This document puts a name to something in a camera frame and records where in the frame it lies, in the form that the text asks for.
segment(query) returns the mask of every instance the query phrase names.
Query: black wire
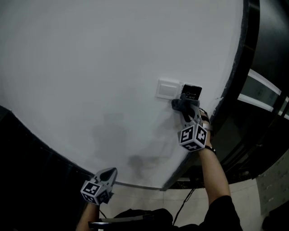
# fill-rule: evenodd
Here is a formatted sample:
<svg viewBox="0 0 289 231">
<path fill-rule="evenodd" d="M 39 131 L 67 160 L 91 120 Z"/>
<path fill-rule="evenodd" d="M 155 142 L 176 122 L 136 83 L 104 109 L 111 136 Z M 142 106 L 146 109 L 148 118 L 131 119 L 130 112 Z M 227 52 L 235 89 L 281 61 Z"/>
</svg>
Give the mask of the black wire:
<svg viewBox="0 0 289 231">
<path fill-rule="evenodd" d="M 189 194 L 186 196 L 186 199 L 185 199 L 184 202 L 182 203 L 182 206 L 180 207 L 179 211 L 177 212 L 176 217 L 175 217 L 175 220 L 173 221 L 173 224 L 172 224 L 172 225 L 175 224 L 175 222 L 176 222 L 176 220 L 177 220 L 177 217 L 178 217 L 180 211 L 182 210 L 182 207 L 184 207 L 185 203 L 190 199 L 190 197 L 191 197 L 191 195 L 193 194 L 194 191 L 195 191 L 195 189 L 192 189 L 192 190 L 189 192 Z"/>
<path fill-rule="evenodd" d="M 101 210 L 99 210 L 100 211 L 100 213 L 104 216 L 104 218 L 107 218 L 105 215 L 104 215 L 104 213 L 103 212 L 101 212 Z"/>
</svg>

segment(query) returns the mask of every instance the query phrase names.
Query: forearm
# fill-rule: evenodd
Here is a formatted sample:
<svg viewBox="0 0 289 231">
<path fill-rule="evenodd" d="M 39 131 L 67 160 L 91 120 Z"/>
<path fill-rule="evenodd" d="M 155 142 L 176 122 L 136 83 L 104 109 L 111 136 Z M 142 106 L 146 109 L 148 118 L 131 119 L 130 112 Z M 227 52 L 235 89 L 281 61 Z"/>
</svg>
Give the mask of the forearm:
<svg viewBox="0 0 289 231">
<path fill-rule="evenodd" d="M 88 222 L 96 222 L 99 219 L 99 206 L 88 203 L 77 225 L 76 231 L 90 231 Z"/>
<path fill-rule="evenodd" d="M 228 180 L 216 155 L 206 148 L 200 150 L 199 155 L 209 204 L 221 196 L 230 196 Z"/>
</svg>

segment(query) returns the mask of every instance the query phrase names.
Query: wristband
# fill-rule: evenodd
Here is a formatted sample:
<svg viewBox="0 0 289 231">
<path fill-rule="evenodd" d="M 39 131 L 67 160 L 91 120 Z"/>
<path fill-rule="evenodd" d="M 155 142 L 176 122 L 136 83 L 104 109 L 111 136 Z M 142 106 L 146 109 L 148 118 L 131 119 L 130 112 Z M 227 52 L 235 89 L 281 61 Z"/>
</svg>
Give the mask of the wristband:
<svg viewBox="0 0 289 231">
<path fill-rule="evenodd" d="M 206 148 L 208 150 L 211 150 L 213 153 L 215 153 L 215 155 L 217 155 L 217 151 L 213 147 L 210 147 L 210 146 L 206 145 L 204 148 Z"/>
</svg>

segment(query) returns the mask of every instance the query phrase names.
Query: hand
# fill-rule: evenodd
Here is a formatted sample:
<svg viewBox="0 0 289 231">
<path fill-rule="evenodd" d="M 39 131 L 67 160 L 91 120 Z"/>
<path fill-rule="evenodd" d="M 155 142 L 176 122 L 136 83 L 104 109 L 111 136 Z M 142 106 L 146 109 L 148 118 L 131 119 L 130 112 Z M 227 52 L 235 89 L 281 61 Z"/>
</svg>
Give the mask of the hand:
<svg viewBox="0 0 289 231">
<path fill-rule="evenodd" d="M 201 112 L 201 111 L 200 111 L 200 114 L 201 114 L 201 116 L 206 116 L 207 117 L 207 115 L 205 113 Z M 208 124 L 209 125 L 210 123 L 208 121 L 204 120 L 203 124 Z M 206 145 L 212 147 L 212 144 L 211 144 L 211 132 L 210 131 L 207 131 Z"/>
</svg>

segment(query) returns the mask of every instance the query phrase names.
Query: floor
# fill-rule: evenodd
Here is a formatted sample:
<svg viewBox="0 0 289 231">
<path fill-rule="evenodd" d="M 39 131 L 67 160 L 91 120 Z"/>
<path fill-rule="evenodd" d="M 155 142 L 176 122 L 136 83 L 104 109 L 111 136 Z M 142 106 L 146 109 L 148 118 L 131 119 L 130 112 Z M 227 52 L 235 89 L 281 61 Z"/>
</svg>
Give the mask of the floor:
<svg viewBox="0 0 289 231">
<path fill-rule="evenodd" d="M 115 193 L 109 204 L 102 204 L 101 211 L 109 217 L 127 209 L 155 210 L 167 209 L 175 217 L 189 189 L 169 189 L 166 192 L 137 189 L 114 185 Z M 244 231 L 261 231 L 265 216 L 261 215 L 259 193 L 256 180 L 246 180 L 230 185 L 231 196 Z M 208 197 L 205 189 L 196 189 L 185 203 L 176 225 L 200 224 L 208 211 Z"/>
</svg>

